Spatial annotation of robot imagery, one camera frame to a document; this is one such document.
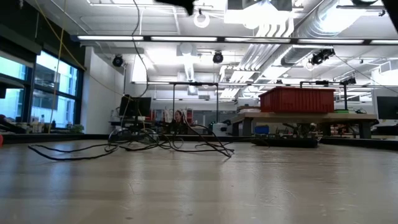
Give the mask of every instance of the wooden table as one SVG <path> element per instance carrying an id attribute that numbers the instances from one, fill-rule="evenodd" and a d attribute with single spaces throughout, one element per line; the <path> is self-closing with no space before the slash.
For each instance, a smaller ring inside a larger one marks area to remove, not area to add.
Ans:
<path id="1" fill-rule="evenodd" d="M 325 128 L 324 135 L 330 134 L 332 124 L 358 124 L 359 136 L 363 139 L 371 139 L 371 123 L 377 119 L 375 114 L 297 114 L 297 113 L 241 113 L 231 119 L 233 135 L 239 136 L 239 123 L 243 123 L 243 136 L 251 136 L 252 123 L 317 123 L 329 126 Z"/>

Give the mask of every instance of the window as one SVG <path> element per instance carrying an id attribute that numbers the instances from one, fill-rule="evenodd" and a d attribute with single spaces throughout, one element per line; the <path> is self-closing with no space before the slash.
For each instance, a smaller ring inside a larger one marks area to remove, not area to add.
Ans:
<path id="1" fill-rule="evenodd" d="M 55 121 L 57 128 L 66 128 L 68 123 L 73 124 L 75 100 L 63 96 L 55 97 L 54 111 L 51 119 L 53 94 L 34 90 L 31 118 L 45 123 Z"/>
<path id="2" fill-rule="evenodd" d="M 27 67 L 25 65 L 0 57 L 0 73 L 25 80 L 26 70 Z"/>
<path id="3" fill-rule="evenodd" d="M 7 89 L 6 98 L 0 99 L 0 114 L 7 118 L 16 119 L 22 116 L 22 102 L 24 90 Z"/>
<path id="4" fill-rule="evenodd" d="M 42 52 L 37 56 L 35 84 L 76 96 L 77 69 Z"/>

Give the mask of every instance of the red plastic bin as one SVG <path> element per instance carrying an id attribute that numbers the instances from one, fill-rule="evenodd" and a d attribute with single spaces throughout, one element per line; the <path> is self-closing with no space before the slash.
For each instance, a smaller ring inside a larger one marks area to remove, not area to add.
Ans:
<path id="1" fill-rule="evenodd" d="M 261 112 L 332 113 L 334 90 L 275 87 L 261 94 Z"/>

